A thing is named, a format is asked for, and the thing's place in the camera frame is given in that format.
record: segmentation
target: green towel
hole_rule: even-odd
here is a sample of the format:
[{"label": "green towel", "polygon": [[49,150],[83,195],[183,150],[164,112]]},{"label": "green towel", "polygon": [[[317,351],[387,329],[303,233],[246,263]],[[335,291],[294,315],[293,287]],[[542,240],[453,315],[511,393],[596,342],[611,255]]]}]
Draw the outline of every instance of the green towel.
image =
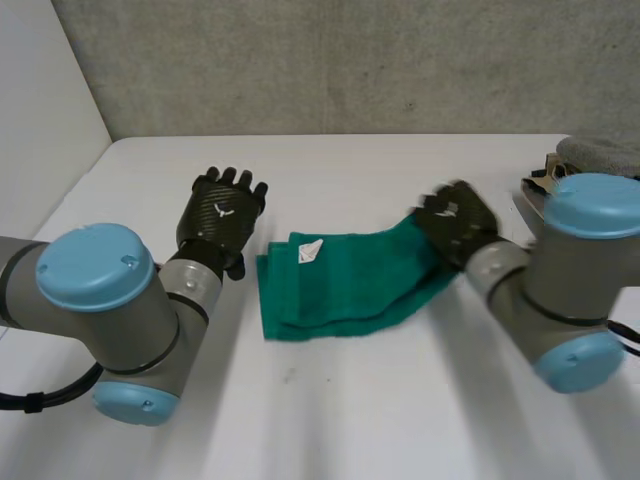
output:
[{"label": "green towel", "polygon": [[[323,240],[314,261],[300,245]],[[396,325],[449,284],[424,234],[407,217],[369,235],[292,233],[257,258],[264,337],[301,341],[366,335]]]}]

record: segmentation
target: white tabletop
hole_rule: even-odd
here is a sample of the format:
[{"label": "white tabletop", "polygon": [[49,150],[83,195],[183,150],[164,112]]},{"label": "white tabletop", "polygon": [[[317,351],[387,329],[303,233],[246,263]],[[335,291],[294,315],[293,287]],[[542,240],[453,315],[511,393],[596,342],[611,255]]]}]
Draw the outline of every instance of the white tabletop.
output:
[{"label": "white tabletop", "polygon": [[[558,135],[182,137],[112,145],[39,233],[81,224],[137,231],[158,261],[175,249],[191,183],[207,167],[270,185],[245,251],[291,231],[375,232],[438,183],[473,183],[507,238],[530,233],[511,199]],[[625,296],[616,319],[634,321]],[[531,372],[457,279],[402,325],[364,338],[265,342],[255,268],[225,282],[182,402],[166,426],[124,425],[90,396],[39,415],[0,413],[0,478],[580,479],[640,475],[640,363],[566,397]],[[0,391],[51,391],[91,365],[74,341],[11,330]]]}]

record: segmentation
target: gray wall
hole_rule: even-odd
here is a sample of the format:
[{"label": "gray wall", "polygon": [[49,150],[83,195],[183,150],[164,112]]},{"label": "gray wall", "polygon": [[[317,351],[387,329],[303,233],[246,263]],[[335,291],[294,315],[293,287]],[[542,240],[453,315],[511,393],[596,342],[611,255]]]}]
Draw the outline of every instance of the gray wall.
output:
[{"label": "gray wall", "polygon": [[637,0],[53,0],[114,140],[614,133]]}]

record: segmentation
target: white label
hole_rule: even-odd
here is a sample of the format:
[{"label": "white label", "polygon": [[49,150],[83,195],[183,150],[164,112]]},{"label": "white label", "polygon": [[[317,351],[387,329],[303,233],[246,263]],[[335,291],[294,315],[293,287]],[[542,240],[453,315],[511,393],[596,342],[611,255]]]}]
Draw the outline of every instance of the white label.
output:
[{"label": "white label", "polygon": [[305,243],[298,247],[298,263],[313,262],[320,252],[323,240],[319,239],[313,243]]}]

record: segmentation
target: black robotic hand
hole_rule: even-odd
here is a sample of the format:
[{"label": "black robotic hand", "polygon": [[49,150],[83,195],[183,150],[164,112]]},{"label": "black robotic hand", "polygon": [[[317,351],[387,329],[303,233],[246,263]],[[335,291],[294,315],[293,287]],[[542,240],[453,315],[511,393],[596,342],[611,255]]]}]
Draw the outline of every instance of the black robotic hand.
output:
[{"label": "black robotic hand", "polygon": [[222,176],[211,167],[193,184],[191,198],[178,223],[180,249],[197,250],[214,271],[225,270],[231,280],[244,278],[242,249],[264,211],[268,186],[258,183],[251,191],[253,174],[245,170],[237,183],[235,168]]},{"label": "black robotic hand", "polygon": [[464,270],[471,256],[485,245],[502,240],[496,216],[462,180],[423,197],[414,218],[438,253],[456,270]]}]

